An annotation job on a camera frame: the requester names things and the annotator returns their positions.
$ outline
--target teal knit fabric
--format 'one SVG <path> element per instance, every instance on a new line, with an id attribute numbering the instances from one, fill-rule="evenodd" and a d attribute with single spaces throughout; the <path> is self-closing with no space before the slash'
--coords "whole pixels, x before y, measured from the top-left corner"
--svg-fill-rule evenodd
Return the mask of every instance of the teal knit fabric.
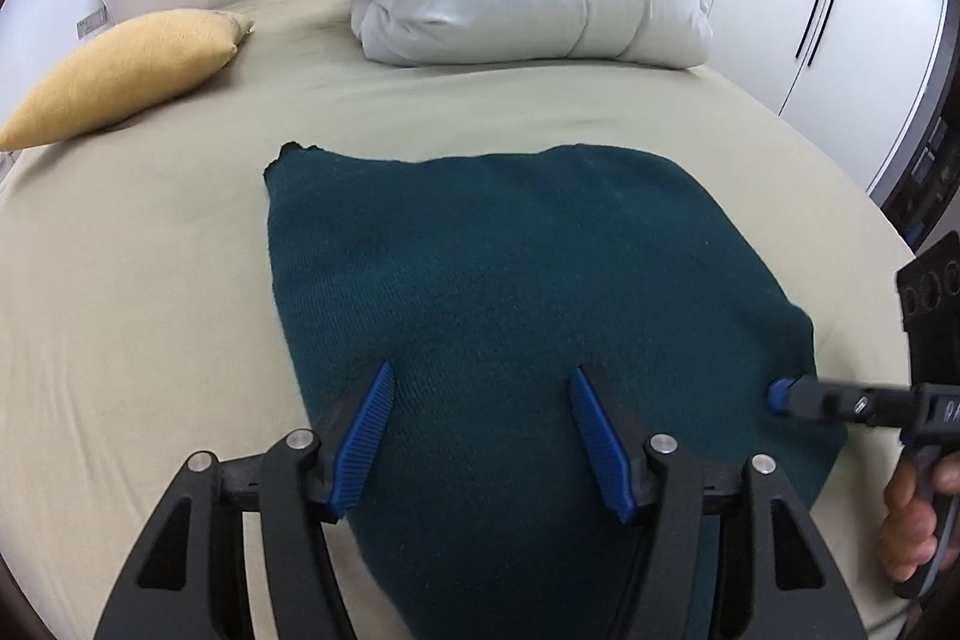
<path id="1" fill-rule="evenodd" d="M 771 379 L 813 371 L 813 328 L 675 164 L 587 145 L 419 164 L 286 145 L 265 178 L 310 415 L 370 360 L 394 363 L 350 523 L 419 640 L 606 636 L 637 532 L 604 508 L 579 442 L 579 363 L 603 365 L 648 432 L 717 461 L 771 453 L 816 498 L 843 428 L 763 405 Z"/>

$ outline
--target fitted sheet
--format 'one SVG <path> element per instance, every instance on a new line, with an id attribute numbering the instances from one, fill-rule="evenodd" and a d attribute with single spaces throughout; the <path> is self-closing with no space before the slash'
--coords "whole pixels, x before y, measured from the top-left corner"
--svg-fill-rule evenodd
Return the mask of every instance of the fitted sheet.
<path id="1" fill-rule="evenodd" d="M 349 0 L 232 8 L 256 29 L 205 86 L 28 150 L 0 182 L 0 552 L 59 640 L 92 637 L 189 453 L 244 456 L 307 423 L 266 245 L 262 172 L 288 140 L 410 161 L 564 143 L 664 156 L 810 315 L 822 375 L 906 383 L 894 273 L 909 250 L 837 166 L 708 68 L 393 68 L 363 57 Z M 899 608 L 874 553 L 896 453 L 891 432 L 852 432 L 813 511 L 868 624 Z M 361 640 L 402 640 L 349 528 L 328 536 Z"/>

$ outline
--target wall switch plate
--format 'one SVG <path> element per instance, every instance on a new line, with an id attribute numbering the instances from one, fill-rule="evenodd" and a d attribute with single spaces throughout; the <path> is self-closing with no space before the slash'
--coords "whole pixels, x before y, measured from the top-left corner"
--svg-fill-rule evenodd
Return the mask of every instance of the wall switch plate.
<path id="1" fill-rule="evenodd" d="M 108 22 L 107 7 L 101 6 L 96 12 L 91 12 L 80 23 L 77 23 L 77 38 L 83 39 L 83 37 L 93 33 L 97 28 L 102 28 Z"/>

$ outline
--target mattress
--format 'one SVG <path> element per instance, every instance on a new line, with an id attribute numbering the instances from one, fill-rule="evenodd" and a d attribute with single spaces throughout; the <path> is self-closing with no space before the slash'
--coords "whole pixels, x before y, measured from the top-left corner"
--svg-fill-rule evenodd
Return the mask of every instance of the mattress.
<path id="1" fill-rule="evenodd" d="M 813 320 L 823 376 L 904 384 L 894 273 L 911 254 L 822 153 L 707 68 L 600 62 L 392 68 L 349 0 L 235 4 L 256 29 L 180 100 L 24 152 L 0 182 L 0 551 L 59 640 L 88 640 L 184 458 L 262 451 L 307 423 L 271 293 L 264 167 L 283 143 L 424 160 L 620 145 L 677 162 Z M 892 432 L 851 433 L 814 518 L 867 624 Z M 361 640 L 407 633 L 331 537 Z M 275 636 L 248 523 L 258 636 Z"/>

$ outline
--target silver screw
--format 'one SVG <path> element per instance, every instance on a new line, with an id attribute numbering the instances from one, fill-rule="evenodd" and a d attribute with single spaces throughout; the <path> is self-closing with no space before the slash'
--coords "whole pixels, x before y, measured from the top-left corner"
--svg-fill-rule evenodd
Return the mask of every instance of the silver screw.
<path id="1" fill-rule="evenodd" d="M 760 475 L 769 475 L 776 469 L 776 461 L 766 453 L 757 453 L 757 456 L 750 459 L 750 463 L 757 472 L 760 472 Z"/>
<path id="2" fill-rule="evenodd" d="M 287 445 L 295 451 L 302 451 L 304 448 L 309 448 L 312 443 L 313 432 L 311 432 L 310 429 L 294 429 L 293 432 L 287 434 Z"/>
<path id="3" fill-rule="evenodd" d="M 654 434 L 653 437 L 650 437 L 650 447 L 656 453 L 663 453 L 664 456 L 667 456 L 677 450 L 677 440 L 670 437 L 669 434 Z"/>
<path id="4" fill-rule="evenodd" d="M 213 456 L 207 451 L 198 451 L 186 461 L 187 469 L 191 472 L 205 472 L 213 463 Z"/>

